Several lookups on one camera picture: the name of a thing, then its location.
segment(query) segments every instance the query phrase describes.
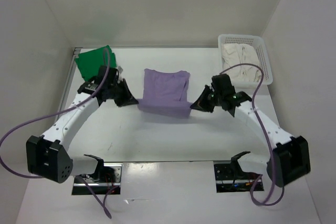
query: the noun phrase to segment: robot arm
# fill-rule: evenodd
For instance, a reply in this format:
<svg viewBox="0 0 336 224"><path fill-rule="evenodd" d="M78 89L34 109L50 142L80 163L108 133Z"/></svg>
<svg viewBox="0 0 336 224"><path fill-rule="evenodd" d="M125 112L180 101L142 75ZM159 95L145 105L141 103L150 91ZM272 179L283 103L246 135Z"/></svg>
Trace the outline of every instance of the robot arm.
<svg viewBox="0 0 336 224"><path fill-rule="evenodd" d="M40 137L31 136L26 143L27 163L30 173L63 183L69 176L90 174L92 178L99 178L105 169L104 161L93 155L84 155L81 158L71 159L67 150L79 129L107 99L114 99L117 106L137 104L128 89L126 81L119 79L117 70L110 68L102 88L94 96L103 76L106 66L101 66L98 75L92 82L85 82L78 90L78 94L69 112L63 114L53 126Z"/></svg>
<svg viewBox="0 0 336 224"><path fill-rule="evenodd" d="M234 118L249 127L267 146L265 135L257 120L255 112L263 122L268 134L273 156L275 158L275 184L283 187L310 172L308 143L302 137L293 137L281 129L257 107L253 109L252 99L244 92L236 93L227 74L212 77L211 87L205 86L201 96L191 105L191 109L212 113L215 106L221 106ZM232 169L237 178L243 172L272 174L269 157L242 152L231 158Z"/></svg>

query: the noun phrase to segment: purple t-shirt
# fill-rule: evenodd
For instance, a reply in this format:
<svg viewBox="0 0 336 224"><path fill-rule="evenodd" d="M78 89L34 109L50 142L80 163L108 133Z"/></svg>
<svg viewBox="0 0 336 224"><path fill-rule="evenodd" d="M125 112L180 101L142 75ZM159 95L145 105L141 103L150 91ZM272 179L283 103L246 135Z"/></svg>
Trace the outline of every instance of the purple t-shirt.
<svg viewBox="0 0 336 224"><path fill-rule="evenodd" d="M141 111L187 118L191 103L187 102L190 73L162 73L145 69L143 99L138 99Z"/></svg>

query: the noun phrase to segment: white wall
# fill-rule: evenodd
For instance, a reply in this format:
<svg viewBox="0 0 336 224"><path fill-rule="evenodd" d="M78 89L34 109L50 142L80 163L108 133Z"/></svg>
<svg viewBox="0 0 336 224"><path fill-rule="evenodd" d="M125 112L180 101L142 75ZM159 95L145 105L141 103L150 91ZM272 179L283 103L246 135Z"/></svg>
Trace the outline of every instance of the white wall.
<svg viewBox="0 0 336 224"><path fill-rule="evenodd" d="M47 0L73 46L216 46L260 35L278 0Z"/></svg>
<svg viewBox="0 0 336 224"><path fill-rule="evenodd" d="M65 38L45 0L0 0L0 135L15 125L54 112L71 61ZM25 143L50 120L13 133L2 158L27 173ZM1 223L15 223L28 181L0 168Z"/></svg>
<svg viewBox="0 0 336 224"><path fill-rule="evenodd" d="M281 0L263 38L279 122L308 140L307 182L322 223L334 223L336 0Z"/></svg>

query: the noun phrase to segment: white plastic basket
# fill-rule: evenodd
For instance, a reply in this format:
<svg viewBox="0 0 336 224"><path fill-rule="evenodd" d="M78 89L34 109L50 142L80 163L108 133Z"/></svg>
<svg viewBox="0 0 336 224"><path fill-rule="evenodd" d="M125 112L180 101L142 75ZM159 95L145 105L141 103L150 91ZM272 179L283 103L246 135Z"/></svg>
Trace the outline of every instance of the white plastic basket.
<svg viewBox="0 0 336 224"><path fill-rule="evenodd" d="M248 44L253 46L256 50L257 56L259 58L260 67L264 72L263 85L270 85L273 82L273 76L271 71L271 66L269 64L268 55L266 51L265 42L259 36L253 35L238 35L238 34L221 34L218 37L218 49L219 49L219 71L222 72L224 59L222 58L222 44ZM232 84L238 88L252 88L258 85L257 82L248 81L232 81Z"/></svg>

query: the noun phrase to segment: purple cable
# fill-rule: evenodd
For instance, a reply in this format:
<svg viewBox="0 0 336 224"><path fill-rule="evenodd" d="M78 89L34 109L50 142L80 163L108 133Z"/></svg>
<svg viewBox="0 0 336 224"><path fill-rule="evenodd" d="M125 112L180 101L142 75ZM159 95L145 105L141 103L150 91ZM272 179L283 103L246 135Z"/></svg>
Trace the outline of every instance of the purple cable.
<svg viewBox="0 0 336 224"><path fill-rule="evenodd" d="M109 65L110 65L110 59L111 59L111 57L110 57L110 52L108 51L107 48L105 48L104 51L103 51L103 57L104 57L104 58L105 58L105 53L106 53L106 52L107 52L107 56L108 56L108 64L107 64L107 66L109 66ZM84 103L88 102L92 97L94 97L94 96L99 92L99 90L101 89L101 87L103 86L103 83L105 82L105 80L106 80L106 78L107 78L108 73L109 73L109 68L107 67L107 68L106 68L105 75L104 75L104 77L103 77L101 83L99 84L99 86L97 87L97 89L95 90L95 92L94 92L92 95L90 95L90 97L86 98L84 101L82 101L82 102L78 103L77 105L75 105L75 106L73 106L73 107L70 107L70 108L68 108L68 109L66 109L66 110L59 111L59 112L56 112L56 113L54 113L54 114L50 114L50 115L44 115L44 116L41 116L41 117L39 117L39 118L35 118L35 119L29 120L29 121L27 121L27 122L24 122L24 123L22 123L22 124L19 124L18 126L15 126L14 128L12 128L11 130L9 130L9 131L8 131L2 138L1 138L1 140L0 140L0 147L1 147L2 143L5 141L5 139L6 139L10 134L12 134L14 131L16 131L17 129L19 129L19 128L23 127L23 126L26 126L26 125L28 125L28 124L35 123L35 122L37 122L37 121L43 120L43 119L47 119L47 118L51 118L51 117L56 116L56 115L61 115L61 114L63 114L63 113L67 113L67 112L69 112L69 111L72 111L72 110L76 109L76 108L79 107L79 106L82 106ZM14 174L14 175L16 175L16 176L19 176L19 177L22 177L22 178L42 178L42 177L40 177L40 176L29 176L29 175L21 174L21 173L18 173L18 172L16 172L16 171L10 169L10 168L4 163L4 161L3 161L2 158L1 158L1 156L0 156L0 164L1 164L7 171L9 171L10 173L12 173L12 174Z"/></svg>
<svg viewBox="0 0 336 224"><path fill-rule="evenodd" d="M263 72L263 70L261 69L260 66L257 66L257 65L254 65L254 64L250 64L250 63L241 63L241 64L237 64L237 65L234 65L234 66L232 66L232 67L229 67L229 68L225 69L224 71L220 72L220 74L225 73L226 71L228 71L228 70L230 70L230 69L232 69L232 68L239 67L239 66L252 66L252 67L255 67L255 68L259 69L260 72L261 72L261 80L260 80L260 82L258 83L258 86L257 86L257 88L256 88L256 90L254 91L253 96L252 96L252 108L253 108L253 110L255 111L255 115L256 115L256 117L257 117L257 120L258 120L258 122L259 122L259 124L260 124L260 126L261 126L262 132L264 133L264 135L265 135L265 139L266 139L266 142L267 142L267 146L268 146L268 150L269 150L269 154L270 154L271 165L272 165L272 184L271 184L271 188L270 188L270 190L269 190L269 193L268 193L267 197L266 197L262 202L260 202L259 200L257 200L257 199L254 197L253 193L254 193L254 189L255 189L255 187L257 186L258 181L259 181L259 180L261 179L261 177L262 177L262 175L260 175L260 176L254 181L254 183L253 183L253 185L252 185L252 187L251 187L251 190L250 190L250 194L251 194L251 200L252 200L252 202L253 202L255 205L257 205L257 206L273 206L273 205L275 205L275 204L277 204L277 203L279 203L279 202L281 201L282 197L284 196L285 190L284 190L284 188L282 188L281 196L280 196L280 198L279 198L277 201L275 201L275 202L273 202L273 203L270 203L270 204L267 204L267 202L268 202L269 199L271 198L271 196L272 196L272 194L273 194L273 192L274 192L274 188L275 188L275 180L276 180L275 161L274 161L274 155L273 155L272 145L271 145L271 142L270 142L270 140L269 140L267 131L266 131L265 126L264 126L264 124L262 123L262 120L261 120L261 118L260 118L260 116L259 116L259 114L258 114L258 112L257 112L257 110L256 110L256 107L255 107L255 98L256 98L256 94L257 94L257 92L258 92L258 90L259 90L259 88L260 88L260 86L261 86L261 84L262 84L262 81L264 80L264 72Z"/></svg>
<svg viewBox="0 0 336 224"><path fill-rule="evenodd" d="M101 205L101 207L103 208L105 214L107 217L109 217L110 219L112 219L112 215L110 213L110 211L107 209L107 207L105 206L105 201L107 196L113 191L115 190L118 186L113 187L112 189L110 189L104 196L104 201L101 202L101 200L98 198L98 196L95 194L95 192L92 190L92 188L89 186L89 184L81 177L81 176L76 176L77 179L81 180L85 186L88 188L88 190L92 193L92 195L94 196L94 198L98 201L98 203Z"/></svg>

